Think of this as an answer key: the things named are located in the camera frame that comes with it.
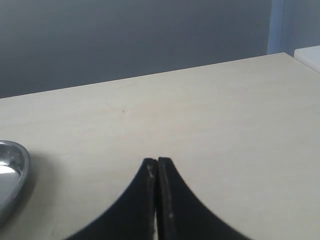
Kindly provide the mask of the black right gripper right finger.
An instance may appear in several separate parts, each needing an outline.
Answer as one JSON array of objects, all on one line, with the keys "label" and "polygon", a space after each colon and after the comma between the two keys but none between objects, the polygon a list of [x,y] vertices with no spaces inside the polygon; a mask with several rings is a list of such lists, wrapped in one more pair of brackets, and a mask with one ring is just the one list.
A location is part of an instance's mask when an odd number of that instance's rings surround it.
[{"label": "black right gripper right finger", "polygon": [[172,159],[157,161],[157,229],[160,240],[246,240],[190,190]]}]

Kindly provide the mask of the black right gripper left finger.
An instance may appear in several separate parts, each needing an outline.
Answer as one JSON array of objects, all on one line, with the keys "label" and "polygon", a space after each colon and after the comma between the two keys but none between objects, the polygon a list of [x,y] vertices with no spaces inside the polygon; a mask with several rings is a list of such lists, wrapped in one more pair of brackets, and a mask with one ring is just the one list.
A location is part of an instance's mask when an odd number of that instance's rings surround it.
[{"label": "black right gripper left finger", "polygon": [[152,240],[157,161],[145,158],[132,182],[101,216],[69,240]]}]

